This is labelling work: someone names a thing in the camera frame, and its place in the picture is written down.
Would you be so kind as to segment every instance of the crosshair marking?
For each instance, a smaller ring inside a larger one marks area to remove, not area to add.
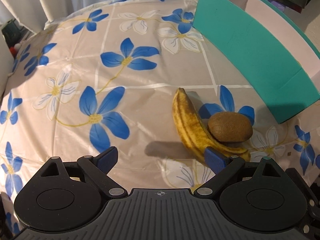
[[[156,193],[157,195],[159,195],[160,197],[162,197],[164,194],[166,194],[166,193],[164,193],[163,191],[159,191],[159,192],[157,192]]]

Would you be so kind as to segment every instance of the blue gripper pad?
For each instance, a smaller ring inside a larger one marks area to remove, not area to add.
[[[98,156],[93,158],[93,164],[104,174],[107,174],[118,161],[118,150],[115,147],[110,147]]]
[[[217,152],[212,147],[207,147],[205,149],[204,161],[215,175],[217,175],[230,163],[230,160],[228,157]]]

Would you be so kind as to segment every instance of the banana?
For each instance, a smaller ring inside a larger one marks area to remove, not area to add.
[[[183,88],[178,88],[173,98],[172,115],[183,145],[190,150],[201,163],[204,163],[204,150],[208,146],[211,146],[227,157],[239,155],[246,161],[250,160],[250,153],[247,149],[242,147],[227,147],[212,137],[204,127],[190,98]]]

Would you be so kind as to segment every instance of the floral tablecloth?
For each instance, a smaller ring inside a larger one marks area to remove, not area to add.
[[[13,231],[12,202],[51,156],[75,161],[116,146],[119,161],[109,175],[128,191],[194,189],[214,176],[179,139],[171,113],[178,87],[204,122],[221,111],[248,116],[254,135],[244,146],[252,161],[271,156],[309,185],[315,180],[320,103],[277,124],[239,71],[192,27],[196,4],[107,1],[48,24],[23,44],[0,112],[0,189]]]

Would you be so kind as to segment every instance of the white flower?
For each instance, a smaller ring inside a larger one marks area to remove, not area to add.
[[[33,102],[34,109],[41,110],[47,107],[47,116],[50,120],[55,118],[59,102],[64,104],[69,102],[77,91],[79,81],[67,83],[70,73],[71,64],[64,67],[57,78],[47,78],[46,83],[51,88],[51,92],[40,95]]]
[[[165,159],[160,163],[162,177],[172,188],[191,188],[192,192],[214,176],[196,160]]]
[[[119,17],[130,20],[121,23],[120,30],[126,32],[127,30],[130,30],[133,27],[135,32],[140,34],[146,34],[148,30],[146,20],[150,19],[156,13],[157,10],[145,12],[141,15],[135,13],[120,13]]]
[[[180,43],[188,50],[200,52],[198,41],[204,41],[201,33],[197,31],[188,31],[182,34],[171,27],[165,27],[157,29],[157,33],[166,37],[161,44],[172,54],[177,54],[180,51]]]
[[[279,136],[274,126],[269,128],[265,137],[257,130],[254,130],[250,140],[256,149],[255,152],[251,153],[251,162],[260,162],[264,156],[276,159],[284,155],[285,146],[278,145]]]

